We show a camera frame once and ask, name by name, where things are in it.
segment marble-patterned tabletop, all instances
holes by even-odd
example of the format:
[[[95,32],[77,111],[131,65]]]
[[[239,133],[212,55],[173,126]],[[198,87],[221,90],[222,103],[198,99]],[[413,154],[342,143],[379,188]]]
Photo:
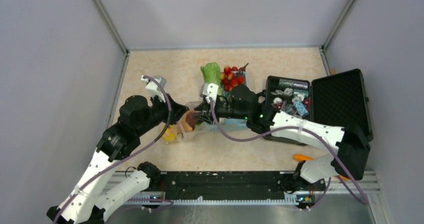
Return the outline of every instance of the marble-patterned tabletop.
[[[131,95],[149,97],[142,75],[160,75],[167,80],[165,90],[180,104],[199,101],[203,84],[200,67],[208,62],[241,67],[249,62],[247,78],[253,92],[265,89],[269,75],[305,79],[326,76],[319,49],[311,48],[252,48],[252,49],[196,49],[132,51],[120,91],[114,122],[119,108]],[[151,142],[160,132],[160,125],[143,135],[141,145]],[[232,131],[237,138],[253,137],[250,130]],[[197,134],[192,140],[167,144],[159,140],[152,147],[120,166],[123,171],[129,166],[149,161],[162,171],[285,171],[294,170],[295,153],[319,157],[325,152],[310,146],[297,146],[258,139],[238,143],[230,141],[219,132]]]

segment green leafy vegetable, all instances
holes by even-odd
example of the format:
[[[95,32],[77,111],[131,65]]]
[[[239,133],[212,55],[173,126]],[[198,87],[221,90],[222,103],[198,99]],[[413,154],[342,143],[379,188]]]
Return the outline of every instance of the green leafy vegetable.
[[[206,66],[200,67],[203,74],[205,83],[214,83],[219,86],[218,95],[222,95],[223,89],[221,88],[221,68],[217,63],[208,63]]]

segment gray wall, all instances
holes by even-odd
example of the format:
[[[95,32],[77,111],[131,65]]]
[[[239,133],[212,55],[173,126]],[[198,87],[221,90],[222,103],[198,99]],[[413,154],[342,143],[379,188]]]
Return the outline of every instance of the gray wall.
[[[347,0],[102,0],[129,49],[321,45]]]
[[[376,170],[394,223],[421,223],[424,198],[424,0],[357,0],[328,55],[363,71]]]
[[[49,223],[102,134],[123,54],[91,0],[0,0],[0,223]]]

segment black case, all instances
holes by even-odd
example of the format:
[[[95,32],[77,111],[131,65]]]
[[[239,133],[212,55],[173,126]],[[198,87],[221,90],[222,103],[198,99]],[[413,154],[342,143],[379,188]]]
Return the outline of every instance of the black case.
[[[276,89],[284,90],[284,87],[279,86],[280,79],[300,81],[308,84],[311,109],[304,119],[329,126],[341,127],[345,127],[348,123],[357,123],[368,141],[373,139],[367,106],[369,99],[365,94],[364,79],[359,69],[315,79],[312,81],[312,84],[307,80],[269,76],[266,80],[266,105],[272,104],[274,96],[271,95],[271,92]],[[287,104],[292,103],[291,98],[284,100],[287,101]],[[271,135],[264,138],[302,146],[305,145],[291,139],[273,137]]]

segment gray floor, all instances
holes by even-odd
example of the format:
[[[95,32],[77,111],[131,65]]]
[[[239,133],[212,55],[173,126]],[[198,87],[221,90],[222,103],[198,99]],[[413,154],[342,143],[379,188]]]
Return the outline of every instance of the gray floor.
[[[368,206],[349,195],[327,195],[311,212],[288,206],[174,206],[149,214],[121,207],[107,224],[374,224]]]

